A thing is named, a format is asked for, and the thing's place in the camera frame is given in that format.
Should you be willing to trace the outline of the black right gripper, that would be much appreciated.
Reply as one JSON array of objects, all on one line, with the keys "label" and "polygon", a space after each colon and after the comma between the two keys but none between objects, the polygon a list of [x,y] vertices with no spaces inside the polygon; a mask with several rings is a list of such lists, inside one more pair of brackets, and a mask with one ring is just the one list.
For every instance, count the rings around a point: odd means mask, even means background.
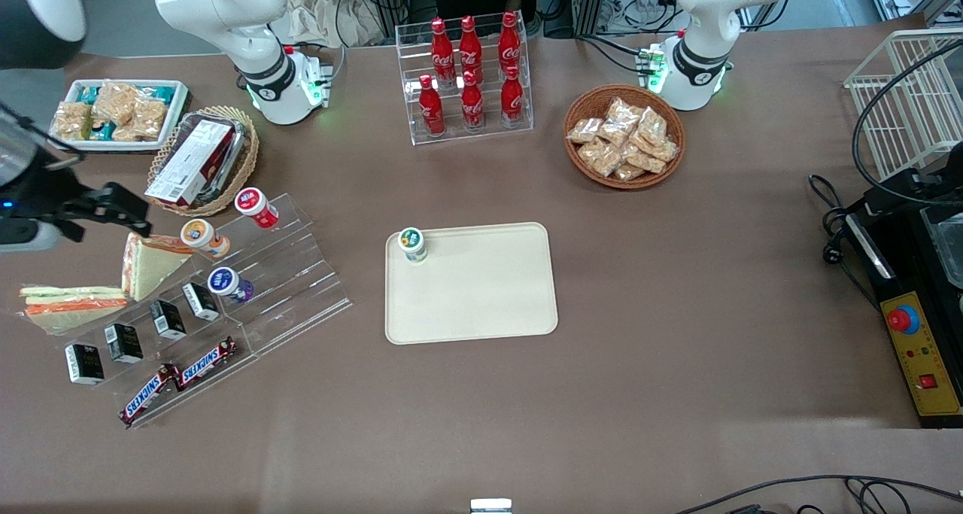
[{"label": "black right gripper", "polygon": [[78,218],[151,234],[144,199],[120,184],[80,184],[72,170],[28,170],[2,185],[1,199],[3,242],[38,242],[44,230],[55,241],[81,242],[86,230]]}]

